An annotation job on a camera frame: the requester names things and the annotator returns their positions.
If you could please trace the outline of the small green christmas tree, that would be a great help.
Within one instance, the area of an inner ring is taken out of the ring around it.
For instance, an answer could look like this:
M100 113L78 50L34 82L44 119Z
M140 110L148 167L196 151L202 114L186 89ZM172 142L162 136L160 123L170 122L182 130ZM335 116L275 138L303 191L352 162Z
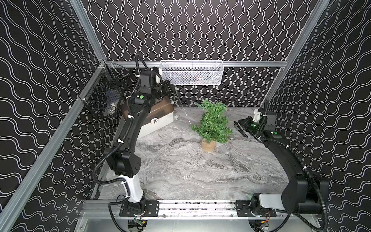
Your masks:
M211 102L207 99L196 105L204 111L204 114L198 124L192 124L190 127L202 138L202 150L212 152L217 143L227 143L233 134L233 130L228 126L229 118L225 116L227 106L222 102Z

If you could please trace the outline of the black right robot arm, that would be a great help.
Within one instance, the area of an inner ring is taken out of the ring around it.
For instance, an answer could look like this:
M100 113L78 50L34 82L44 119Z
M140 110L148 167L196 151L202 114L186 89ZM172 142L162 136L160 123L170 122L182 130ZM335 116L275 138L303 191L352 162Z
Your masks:
M275 209L290 214L327 213L329 181L315 176L290 147L289 141L276 128L275 114L257 112L259 121L249 116L234 122L238 132L244 137L251 135L276 157L288 176L289 183L279 193L255 193L254 210Z

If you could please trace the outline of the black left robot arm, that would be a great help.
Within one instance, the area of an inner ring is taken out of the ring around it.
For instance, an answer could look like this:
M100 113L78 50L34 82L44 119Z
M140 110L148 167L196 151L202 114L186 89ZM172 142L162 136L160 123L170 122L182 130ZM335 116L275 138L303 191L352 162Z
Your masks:
M174 93L174 85L163 81L159 68L145 70L139 75L139 88L126 98L128 116L113 148L104 151L105 161L117 178L103 181L102 185L115 182L124 184L128 201L139 204L144 201L144 192L137 174L141 168L141 158L135 155L136 142L145 119L151 108L159 100Z

